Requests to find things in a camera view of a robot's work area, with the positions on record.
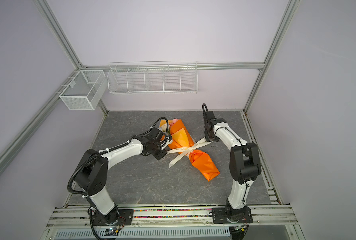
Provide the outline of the cream fake rose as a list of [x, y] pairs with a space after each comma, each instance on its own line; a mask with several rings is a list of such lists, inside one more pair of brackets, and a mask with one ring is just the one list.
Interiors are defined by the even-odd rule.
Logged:
[[165, 132], [165, 131], [168, 130], [169, 125], [165, 123], [165, 124], [161, 125], [160, 128], [161, 128], [161, 130], [162, 130], [163, 132]]

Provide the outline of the orange wrapping paper sheet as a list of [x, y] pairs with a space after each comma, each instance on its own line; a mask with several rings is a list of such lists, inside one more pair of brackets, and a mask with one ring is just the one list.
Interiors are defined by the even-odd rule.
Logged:
[[[173, 120], [161, 120], [159, 123], [159, 129], [161, 129], [160, 126], [165, 123], [169, 125], [168, 130], [170, 131], [170, 135], [172, 137], [172, 142], [169, 144], [170, 150], [182, 147], [191, 147], [196, 143], [181, 119], [179, 119], [175, 124], [173, 123]], [[187, 158], [191, 165], [199, 170], [207, 181], [213, 180], [220, 174], [220, 171], [216, 167], [210, 155], [200, 150], [200, 148], [194, 150], [183, 158]]]

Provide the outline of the white printed ribbon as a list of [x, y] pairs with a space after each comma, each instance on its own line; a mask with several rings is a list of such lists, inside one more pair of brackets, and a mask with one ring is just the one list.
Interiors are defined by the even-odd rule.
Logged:
[[191, 152], [193, 152], [194, 150], [198, 149], [198, 148], [202, 148], [204, 146], [207, 146], [211, 144], [211, 142], [207, 142], [205, 138], [202, 138], [201, 140], [199, 140], [198, 142], [196, 142], [193, 146], [191, 147], [182, 147], [182, 148], [176, 148], [176, 149], [172, 149], [167, 151], [167, 154], [175, 154], [175, 153], [179, 153], [178, 156], [176, 156], [173, 160], [170, 161], [169, 163], [169, 168], [171, 168], [172, 166], [174, 166], [180, 159], [182, 159], [184, 156], [189, 155]]

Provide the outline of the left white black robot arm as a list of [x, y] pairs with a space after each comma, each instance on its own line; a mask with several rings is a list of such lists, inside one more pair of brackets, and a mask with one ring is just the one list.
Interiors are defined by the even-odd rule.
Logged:
[[97, 240], [101, 237], [94, 228], [93, 216], [100, 217], [109, 226], [117, 224], [120, 219], [126, 221], [106, 188], [109, 169], [133, 156], [152, 155], [159, 161], [167, 154], [165, 148], [171, 142], [169, 121], [160, 117], [147, 131], [132, 136], [125, 143], [100, 151], [85, 151], [67, 183], [67, 190], [89, 202], [90, 227]]

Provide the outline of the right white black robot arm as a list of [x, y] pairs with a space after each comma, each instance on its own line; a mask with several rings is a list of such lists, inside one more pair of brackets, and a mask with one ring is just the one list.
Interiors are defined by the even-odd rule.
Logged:
[[215, 117], [203, 104], [205, 139], [207, 143], [223, 142], [230, 150], [229, 170], [233, 185], [223, 208], [213, 208], [215, 224], [250, 224], [251, 209], [247, 205], [250, 187], [262, 173], [257, 144], [247, 142], [235, 133], [223, 118]]

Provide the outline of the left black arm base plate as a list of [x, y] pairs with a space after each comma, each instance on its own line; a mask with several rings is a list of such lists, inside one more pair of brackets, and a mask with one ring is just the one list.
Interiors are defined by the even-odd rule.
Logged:
[[107, 215], [95, 211], [92, 217], [94, 226], [129, 226], [132, 224], [134, 209], [113, 209]]

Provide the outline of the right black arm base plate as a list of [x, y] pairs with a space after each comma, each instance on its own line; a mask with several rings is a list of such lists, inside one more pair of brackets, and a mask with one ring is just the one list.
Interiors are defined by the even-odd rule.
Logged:
[[253, 217], [249, 207], [241, 209], [231, 209], [229, 206], [222, 208], [212, 208], [209, 213], [214, 224], [251, 224]]

